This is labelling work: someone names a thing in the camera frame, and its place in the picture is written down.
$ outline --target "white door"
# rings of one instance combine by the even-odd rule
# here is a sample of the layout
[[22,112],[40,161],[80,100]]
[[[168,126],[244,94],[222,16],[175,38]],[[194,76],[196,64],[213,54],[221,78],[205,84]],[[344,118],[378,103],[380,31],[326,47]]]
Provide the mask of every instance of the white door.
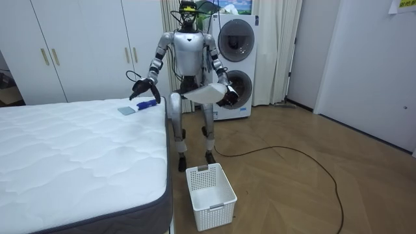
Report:
[[103,99],[78,1],[32,0],[69,102]]
[[30,1],[0,1],[0,33],[0,50],[26,104],[66,102]]
[[341,3],[316,109],[413,151],[416,15],[388,16],[391,1],[378,3]]
[[133,70],[133,58],[120,1],[80,0],[102,98],[128,98],[134,83],[125,76]]
[[[122,5],[135,71],[145,77],[163,34],[161,2],[159,0],[122,0]],[[168,66],[164,65],[159,73],[157,84],[161,96],[166,98],[170,94],[167,69]],[[151,93],[146,92],[143,96],[151,96]]]

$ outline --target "blue object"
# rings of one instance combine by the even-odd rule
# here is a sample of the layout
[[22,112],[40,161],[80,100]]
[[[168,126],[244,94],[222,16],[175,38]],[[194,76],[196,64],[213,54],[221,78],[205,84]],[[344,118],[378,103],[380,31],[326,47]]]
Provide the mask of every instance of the blue object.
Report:
[[143,101],[143,102],[137,104],[136,106],[138,107],[138,110],[140,111],[140,110],[146,109],[148,107],[156,106],[156,104],[157,104],[156,100],[153,99],[153,100],[150,100],[150,101]]

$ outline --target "yellow note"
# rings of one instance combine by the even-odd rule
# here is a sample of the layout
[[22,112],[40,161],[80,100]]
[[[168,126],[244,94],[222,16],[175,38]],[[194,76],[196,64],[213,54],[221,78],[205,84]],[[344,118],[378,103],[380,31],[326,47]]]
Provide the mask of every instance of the yellow note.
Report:
[[416,6],[416,0],[401,0],[399,8]]

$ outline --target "washing machine door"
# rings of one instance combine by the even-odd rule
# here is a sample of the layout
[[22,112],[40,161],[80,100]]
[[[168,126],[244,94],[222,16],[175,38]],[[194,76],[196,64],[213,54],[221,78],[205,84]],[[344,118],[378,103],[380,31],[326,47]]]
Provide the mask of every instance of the washing machine door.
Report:
[[232,62],[247,58],[254,46],[254,32],[250,24],[241,19],[228,21],[218,35],[221,55]]
[[252,96],[253,83],[250,77],[243,71],[229,71],[227,74],[228,80],[231,82],[231,87],[233,87],[239,95],[239,101],[233,106],[226,105],[223,108],[229,110],[238,109],[245,105]]

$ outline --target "quilted mattress surface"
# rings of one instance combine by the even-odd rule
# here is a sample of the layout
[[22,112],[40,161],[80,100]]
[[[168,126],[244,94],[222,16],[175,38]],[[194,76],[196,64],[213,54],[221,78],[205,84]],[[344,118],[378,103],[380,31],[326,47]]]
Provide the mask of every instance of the quilted mattress surface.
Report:
[[0,233],[40,231],[160,198],[165,102],[118,112],[129,105],[113,99],[0,108]]

